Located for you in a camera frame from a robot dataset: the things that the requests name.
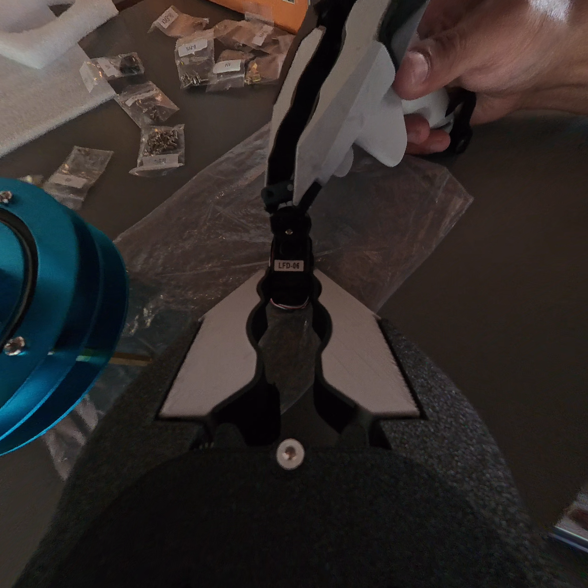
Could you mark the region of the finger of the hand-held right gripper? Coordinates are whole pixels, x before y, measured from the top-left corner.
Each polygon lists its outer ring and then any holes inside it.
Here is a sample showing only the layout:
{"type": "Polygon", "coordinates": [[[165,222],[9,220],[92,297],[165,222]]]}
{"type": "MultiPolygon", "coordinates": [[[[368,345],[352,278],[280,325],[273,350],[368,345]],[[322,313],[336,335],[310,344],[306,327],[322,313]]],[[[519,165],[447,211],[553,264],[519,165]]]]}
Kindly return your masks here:
{"type": "Polygon", "coordinates": [[[273,106],[268,150],[268,185],[291,180],[298,205],[320,182],[324,143],[317,130],[321,87],[329,74],[328,33],[323,25],[302,28],[290,48],[273,106]]]}
{"type": "Polygon", "coordinates": [[[391,58],[378,40],[389,4],[357,1],[349,13],[341,52],[296,147],[295,205],[314,182],[324,186],[349,169],[352,145],[391,85],[391,58]]]}

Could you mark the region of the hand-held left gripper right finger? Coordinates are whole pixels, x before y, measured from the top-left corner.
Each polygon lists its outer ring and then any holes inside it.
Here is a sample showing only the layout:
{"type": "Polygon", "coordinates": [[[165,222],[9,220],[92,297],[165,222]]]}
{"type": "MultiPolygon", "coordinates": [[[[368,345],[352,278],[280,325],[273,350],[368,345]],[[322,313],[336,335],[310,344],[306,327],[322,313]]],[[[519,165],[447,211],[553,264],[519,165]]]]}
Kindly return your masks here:
{"type": "Polygon", "coordinates": [[[327,385],[369,417],[419,417],[419,408],[399,369],[378,316],[321,271],[318,302],[330,319],[320,352],[327,385]]]}

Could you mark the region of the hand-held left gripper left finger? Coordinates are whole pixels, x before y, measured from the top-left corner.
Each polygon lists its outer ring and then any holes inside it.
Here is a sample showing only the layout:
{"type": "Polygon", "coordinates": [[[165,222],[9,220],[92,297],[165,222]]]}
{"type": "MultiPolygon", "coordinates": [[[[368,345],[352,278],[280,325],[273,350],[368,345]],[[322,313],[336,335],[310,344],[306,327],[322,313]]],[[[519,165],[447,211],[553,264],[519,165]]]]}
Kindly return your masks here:
{"type": "Polygon", "coordinates": [[[205,313],[162,407],[163,419],[206,419],[253,393],[256,414],[276,415],[259,347],[268,329],[258,271],[205,313]]]}

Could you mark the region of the small black servo motor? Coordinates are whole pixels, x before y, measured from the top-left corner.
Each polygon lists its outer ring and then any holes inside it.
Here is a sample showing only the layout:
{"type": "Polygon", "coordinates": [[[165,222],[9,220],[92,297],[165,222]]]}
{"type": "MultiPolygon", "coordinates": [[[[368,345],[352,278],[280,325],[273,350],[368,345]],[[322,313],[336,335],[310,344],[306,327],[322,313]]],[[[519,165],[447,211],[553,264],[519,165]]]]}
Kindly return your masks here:
{"type": "Polygon", "coordinates": [[[294,206],[270,217],[273,234],[268,275],[270,302],[286,311],[303,309],[313,292],[313,244],[310,216],[294,206]]]}

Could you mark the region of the person's right hand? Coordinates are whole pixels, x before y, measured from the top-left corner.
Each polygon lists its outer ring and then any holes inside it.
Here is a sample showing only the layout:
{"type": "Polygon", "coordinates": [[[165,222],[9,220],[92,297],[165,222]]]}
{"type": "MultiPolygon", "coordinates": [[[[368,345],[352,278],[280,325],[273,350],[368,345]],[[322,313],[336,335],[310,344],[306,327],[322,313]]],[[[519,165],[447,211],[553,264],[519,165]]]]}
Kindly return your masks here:
{"type": "Polygon", "coordinates": [[[405,100],[473,92],[473,125],[521,110],[586,115],[587,1],[430,1],[393,88],[405,100]]]}

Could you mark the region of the orange white cardboard box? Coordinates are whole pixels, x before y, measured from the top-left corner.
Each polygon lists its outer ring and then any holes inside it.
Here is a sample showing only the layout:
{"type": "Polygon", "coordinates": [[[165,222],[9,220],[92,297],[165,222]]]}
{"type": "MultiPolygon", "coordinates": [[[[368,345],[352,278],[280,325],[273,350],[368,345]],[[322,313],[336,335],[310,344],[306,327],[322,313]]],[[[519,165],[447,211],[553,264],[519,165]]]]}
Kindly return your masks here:
{"type": "Polygon", "coordinates": [[[212,1],[240,13],[250,13],[289,32],[298,33],[312,1],[212,1]]]}

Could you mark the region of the group of small screw bags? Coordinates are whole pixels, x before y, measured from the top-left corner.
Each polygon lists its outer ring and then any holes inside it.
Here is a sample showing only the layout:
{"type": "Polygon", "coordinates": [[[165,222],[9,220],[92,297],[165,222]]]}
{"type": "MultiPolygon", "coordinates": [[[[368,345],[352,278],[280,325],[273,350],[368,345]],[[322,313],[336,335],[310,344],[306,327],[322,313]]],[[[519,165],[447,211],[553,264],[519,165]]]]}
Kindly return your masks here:
{"type": "MultiPolygon", "coordinates": [[[[157,46],[157,63],[177,74],[183,96],[218,95],[277,83],[293,34],[250,13],[210,24],[208,17],[166,7],[151,23],[150,41],[165,37],[157,46]]],[[[154,178],[186,164],[187,110],[171,99],[145,68],[144,52],[109,53],[87,60],[80,76],[88,92],[107,82],[115,102],[140,128],[137,161],[129,174],[154,178]]],[[[22,180],[44,189],[58,202],[78,210],[114,156],[113,149],[74,146],[48,179],[22,180]]]]}

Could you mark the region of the large clear plastic bag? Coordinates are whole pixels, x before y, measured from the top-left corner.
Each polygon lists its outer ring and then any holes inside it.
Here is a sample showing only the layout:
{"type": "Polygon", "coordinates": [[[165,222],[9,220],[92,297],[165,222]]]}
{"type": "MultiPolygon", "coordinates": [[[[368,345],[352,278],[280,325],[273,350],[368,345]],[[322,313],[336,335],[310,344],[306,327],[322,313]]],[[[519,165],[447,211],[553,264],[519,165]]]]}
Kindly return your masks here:
{"type": "MultiPolygon", "coordinates": [[[[130,275],[124,351],[155,359],[193,320],[267,270],[271,233],[260,195],[268,137],[267,127],[256,132],[116,239],[130,275]]],[[[388,168],[357,149],[348,174],[331,179],[310,209],[315,271],[376,314],[472,201],[443,166],[406,157],[388,168]]],[[[316,283],[314,311],[269,305],[259,343],[265,375],[283,415],[314,385],[331,428],[357,419],[369,429],[382,417],[367,416],[322,376],[330,319],[316,283]]]]}

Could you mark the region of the white foam sheet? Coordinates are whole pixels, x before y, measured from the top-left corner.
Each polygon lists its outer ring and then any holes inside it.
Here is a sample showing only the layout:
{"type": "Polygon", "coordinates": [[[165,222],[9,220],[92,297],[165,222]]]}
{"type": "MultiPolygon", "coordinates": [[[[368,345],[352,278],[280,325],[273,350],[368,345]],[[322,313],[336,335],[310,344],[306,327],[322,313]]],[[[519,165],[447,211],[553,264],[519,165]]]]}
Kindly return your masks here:
{"type": "Polygon", "coordinates": [[[41,70],[1,57],[1,156],[114,98],[105,81],[87,91],[86,60],[79,47],[41,70]]]}

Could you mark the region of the white foam block with hole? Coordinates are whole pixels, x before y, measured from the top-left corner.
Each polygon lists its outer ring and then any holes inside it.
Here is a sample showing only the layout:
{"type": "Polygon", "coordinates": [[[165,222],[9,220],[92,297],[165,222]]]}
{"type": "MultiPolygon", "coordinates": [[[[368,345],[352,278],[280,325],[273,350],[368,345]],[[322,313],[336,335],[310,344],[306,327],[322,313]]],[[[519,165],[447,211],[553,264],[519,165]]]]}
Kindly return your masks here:
{"type": "Polygon", "coordinates": [[[118,13],[112,1],[1,1],[1,56],[40,70],[118,13]]]}

